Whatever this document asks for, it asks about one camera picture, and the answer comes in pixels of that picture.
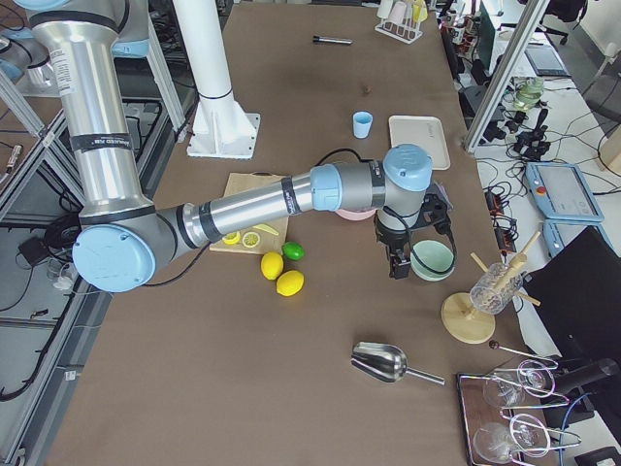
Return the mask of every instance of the wooden cutting board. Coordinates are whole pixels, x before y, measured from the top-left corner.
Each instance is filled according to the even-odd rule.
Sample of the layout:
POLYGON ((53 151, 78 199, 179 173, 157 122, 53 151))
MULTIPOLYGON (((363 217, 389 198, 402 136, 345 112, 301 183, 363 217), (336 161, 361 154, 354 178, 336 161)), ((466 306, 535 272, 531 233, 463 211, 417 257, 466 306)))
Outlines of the wooden cutting board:
MULTIPOLYGON (((231 173, 229 180, 224 189, 224 196, 231 194, 237 194, 238 192, 246 191, 254 187, 264 186, 271 184, 282 179, 280 175, 262 175, 262 174, 245 174, 245 173, 231 173)), ((240 230, 242 237, 247 232, 257 233, 260 237, 259 243, 255 248, 245 247, 241 241, 236 245, 225 245, 221 241, 214 243, 210 246, 210 250, 219 250, 223 252, 240 252, 246 254, 265 254, 270 250, 280 251, 282 245, 285 242, 287 236, 287 225, 289 224, 289 217, 279 218, 277 220, 271 220, 266 225, 274 228, 278 234, 273 235, 267 231, 259 230, 255 227, 245 228, 240 230)))

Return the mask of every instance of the green bowl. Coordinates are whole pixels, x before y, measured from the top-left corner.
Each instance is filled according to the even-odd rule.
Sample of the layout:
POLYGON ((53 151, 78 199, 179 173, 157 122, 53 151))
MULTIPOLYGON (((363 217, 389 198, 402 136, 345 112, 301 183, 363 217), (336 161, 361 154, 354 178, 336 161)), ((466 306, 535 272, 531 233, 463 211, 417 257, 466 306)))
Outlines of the green bowl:
MULTIPOLYGON (((453 252, 437 241, 420 241, 414 245, 413 249, 426 266, 435 270, 446 270, 453 261, 453 252)), ((439 282, 440 280, 444 280, 455 270, 455 267, 452 267, 445 274, 435 274, 425 269, 416 257, 414 257, 414 254, 409 255, 409 260, 414 274, 427 282, 439 282)))

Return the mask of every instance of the computer monitor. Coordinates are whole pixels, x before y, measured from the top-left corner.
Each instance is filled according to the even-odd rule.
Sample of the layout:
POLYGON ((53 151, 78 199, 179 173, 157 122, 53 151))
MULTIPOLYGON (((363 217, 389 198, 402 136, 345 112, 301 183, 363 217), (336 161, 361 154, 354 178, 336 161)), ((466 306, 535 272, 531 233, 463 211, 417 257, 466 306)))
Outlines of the computer monitor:
MULTIPOLYGON (((621 259, 587 227, 525 282, 537 312, 564 358, 611 358, 621 365, 621 259)), ((621 375, 583 387, 621 442, 621 375)))

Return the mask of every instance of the lime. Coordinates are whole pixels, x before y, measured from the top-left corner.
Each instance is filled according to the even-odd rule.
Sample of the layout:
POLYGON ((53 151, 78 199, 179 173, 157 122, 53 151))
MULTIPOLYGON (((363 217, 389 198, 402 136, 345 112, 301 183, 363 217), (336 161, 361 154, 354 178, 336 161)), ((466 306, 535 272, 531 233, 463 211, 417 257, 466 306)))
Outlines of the lime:
POLYGON ((236 245, 242 239, 242 235, 239 231, 234 233, 229 233, 224 238, 222 238, 222 243, 225 245, 236 245))
POLYGON ((242 237, 242 244, 247 248, 256 248, 261 242, 261 236, 256 231, 248 231, 242 237))
POLYGON ((276 281, 276 292, 282 296, 293 296, 304 286, 304 275, 297 270, 285 272, 276 281))
POLYGON ((304 257, 304 248, 295 241, 287 241, 282 245, 282 253, 287 259, 300 260, 304 257))
POLYGON ((279 252, 271 250, 261 257, 261 273, 268 280, 277 279, 284 268, 284 261, 279 252))

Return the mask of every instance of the scoop handle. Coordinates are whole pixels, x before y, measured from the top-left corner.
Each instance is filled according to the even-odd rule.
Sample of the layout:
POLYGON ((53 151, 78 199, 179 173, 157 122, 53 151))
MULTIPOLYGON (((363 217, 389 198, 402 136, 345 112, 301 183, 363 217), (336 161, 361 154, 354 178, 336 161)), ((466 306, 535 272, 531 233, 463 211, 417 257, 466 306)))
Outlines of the scoop handle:
POLYGON ((444 379, 442 377, 434 376, 433 374, 429 374, 427 372, 418 371, 416 369, 412 369, 411 367, 408 367, 408 369, 406 370, 406 374, 419 377, 420 379, 424 379, 428 382, 437 383, 438 385, 444 385, 444 379))

